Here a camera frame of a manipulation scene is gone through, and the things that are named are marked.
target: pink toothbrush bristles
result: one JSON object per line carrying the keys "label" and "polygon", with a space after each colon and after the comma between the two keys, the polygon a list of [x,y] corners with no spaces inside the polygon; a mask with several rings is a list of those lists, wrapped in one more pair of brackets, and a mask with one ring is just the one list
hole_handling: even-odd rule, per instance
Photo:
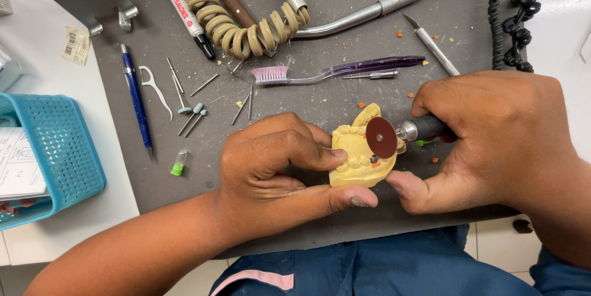
{"label": "pink toothbrush bristles", "polygon": [[287,80],[287,66],[269,66],[251,70],[258,85],[284,84]]}

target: blue work uniform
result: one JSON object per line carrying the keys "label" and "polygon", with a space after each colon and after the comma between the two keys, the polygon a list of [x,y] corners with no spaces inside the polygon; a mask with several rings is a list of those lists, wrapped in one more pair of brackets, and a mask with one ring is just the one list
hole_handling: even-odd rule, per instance
{"label": "blue work uniform", "polygon": [[531,287],[464,252],[468,225],[244,256],[211,296],[545,295],[591,296],[591,270],[542,248]]}

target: pink stripe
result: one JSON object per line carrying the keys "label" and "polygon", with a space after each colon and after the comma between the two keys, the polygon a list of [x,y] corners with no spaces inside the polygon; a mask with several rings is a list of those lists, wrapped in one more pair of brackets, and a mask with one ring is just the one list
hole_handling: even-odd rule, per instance
{"label": "pink stripe", "polygon": [[294,288],[294,275],[281,275],[271,272],[263,272],[262,270],[243,270],[236,274],[227,277],[218,287],[211,293],[211,296],[216,296],[218,292],[222,291],[227,285],[241,279],[255,279],[281,288],[288,291]]}

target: yellow plaster cast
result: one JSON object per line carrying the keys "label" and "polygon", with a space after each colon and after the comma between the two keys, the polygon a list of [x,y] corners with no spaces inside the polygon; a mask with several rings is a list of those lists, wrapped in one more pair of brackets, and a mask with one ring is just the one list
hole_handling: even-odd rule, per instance
{"label": "yellow plaster cast", "polygon": [[369,158],[373,155],[365,137],[366,126],[374,117],[381,117],[380,107],[372,103],[368,105],[353,121],[353,125],[341,125],[333,131],[332,148],[347,151],[347,161],[329,172],[331,186],[358,184],[368,188],[375,186],[396,163],[396,156],[406,151],[406,143],[398,139],[398,149],[389,159],[381,159],[372,164]]}

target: toothbrush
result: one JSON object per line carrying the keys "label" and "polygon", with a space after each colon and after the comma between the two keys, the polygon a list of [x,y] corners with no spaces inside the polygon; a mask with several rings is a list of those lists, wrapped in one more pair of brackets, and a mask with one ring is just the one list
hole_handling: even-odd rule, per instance
{"label": "toothbrush", "polygon": [[423,62],[423,56],[392,56],[385,58],[370,59],[367,61],[342,64],[340,66],[331,66],[323,68],[314,77],[309,78],[287,78],[287,66],[270,66],[266,68],[257,68],[251,71],[256,77],[257,85],[271,84],[289,84],[303,85],[314,84],[324,79],[336,77],[338,75],[363,73],[368,71],[388,70],[393,68],[402,68],[407,66],[416,66]]}

